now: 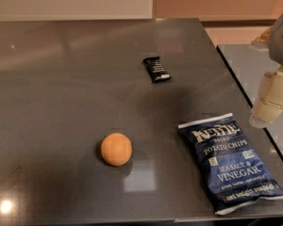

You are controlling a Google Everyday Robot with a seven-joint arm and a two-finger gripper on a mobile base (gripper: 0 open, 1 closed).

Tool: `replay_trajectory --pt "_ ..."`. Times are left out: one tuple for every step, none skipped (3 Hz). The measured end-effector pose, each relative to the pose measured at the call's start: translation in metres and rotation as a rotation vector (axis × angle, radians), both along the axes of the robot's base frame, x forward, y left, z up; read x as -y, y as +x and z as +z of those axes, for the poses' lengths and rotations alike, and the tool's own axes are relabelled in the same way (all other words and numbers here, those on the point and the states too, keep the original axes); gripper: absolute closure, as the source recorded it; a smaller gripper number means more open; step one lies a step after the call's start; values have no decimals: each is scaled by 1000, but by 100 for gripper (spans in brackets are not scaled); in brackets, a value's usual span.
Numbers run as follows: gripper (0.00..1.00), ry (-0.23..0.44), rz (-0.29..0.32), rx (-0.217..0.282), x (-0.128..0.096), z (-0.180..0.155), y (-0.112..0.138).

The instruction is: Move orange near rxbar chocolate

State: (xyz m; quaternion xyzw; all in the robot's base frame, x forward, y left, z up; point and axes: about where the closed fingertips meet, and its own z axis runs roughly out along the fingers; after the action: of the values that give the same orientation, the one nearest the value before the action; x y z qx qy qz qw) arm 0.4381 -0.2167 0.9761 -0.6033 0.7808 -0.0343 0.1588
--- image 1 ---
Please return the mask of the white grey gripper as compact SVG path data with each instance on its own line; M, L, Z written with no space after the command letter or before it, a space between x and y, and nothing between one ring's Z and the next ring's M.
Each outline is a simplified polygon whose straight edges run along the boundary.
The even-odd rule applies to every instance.
M270 59L283 65L283 13L274 25L263 31L252 42L255 49L268 49ZM266 72L258 89L258 97L252 108L250 124L264 128L272 124L283 112L283 67L274 73Z

